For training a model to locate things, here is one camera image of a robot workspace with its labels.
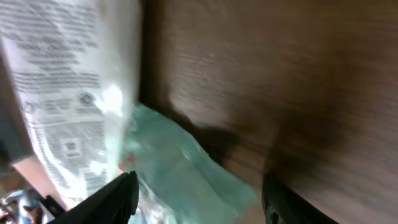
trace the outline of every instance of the black plastic object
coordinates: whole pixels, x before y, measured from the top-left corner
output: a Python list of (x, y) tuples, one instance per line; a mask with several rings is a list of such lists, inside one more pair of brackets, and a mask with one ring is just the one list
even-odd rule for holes
[(267, 224), (337, 224), (272, 174), (264, 177), (262, 206)]
[(136, 213), (138, 179), (135, 172), (123, 173), (51, 224), (125, 224)]
[(65, 209), (49, 195), (46, 198), (41, 198), (40, 203), (46, 209), (45, 213), (51, 214), (53, 218), (57, 218), (65, 213)]

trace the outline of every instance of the wooden surface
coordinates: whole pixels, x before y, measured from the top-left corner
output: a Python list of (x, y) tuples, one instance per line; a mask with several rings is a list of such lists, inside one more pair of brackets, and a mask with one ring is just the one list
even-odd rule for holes
[(397, 24), (394, 0), (147, 1), (141, 100), (257, 189), (396, 223)]

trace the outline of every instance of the green plastic bag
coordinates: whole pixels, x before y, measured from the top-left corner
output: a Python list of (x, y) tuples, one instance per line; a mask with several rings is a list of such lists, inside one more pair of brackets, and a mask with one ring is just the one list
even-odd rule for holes
[(257, 198), (213, 162), (191, 134), (144, 105), (133, 113), (121, 160), (122, 170), (135, 170), (155, 203), (172, 213), (165, 215), (169, 223), (233, 223)]

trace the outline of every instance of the plastic bag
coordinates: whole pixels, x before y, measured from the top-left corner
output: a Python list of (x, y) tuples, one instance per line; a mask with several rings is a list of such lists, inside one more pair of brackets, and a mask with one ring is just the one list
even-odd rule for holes
[(74, 206), (118, 174), (140, 0), (0, 0), (2, 55), (36, 155)]
[[(138, 174), (142, 219), (156, 220), (152, 214), (162, 211), (158, 222), (147, 223), (231, 223), (256, 199), (189, 133), (144, 105), (135, 109), (124, 139), (121, 168)], [(142, 204), (142, 195), (158, 206), (155, 211)]]

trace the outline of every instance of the barcode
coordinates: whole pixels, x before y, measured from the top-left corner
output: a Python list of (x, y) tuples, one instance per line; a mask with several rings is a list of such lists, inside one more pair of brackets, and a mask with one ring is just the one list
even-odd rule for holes
[(67, 159), (80, 158), (81, 149), (79, 139), (62, 139), (63, 153)]

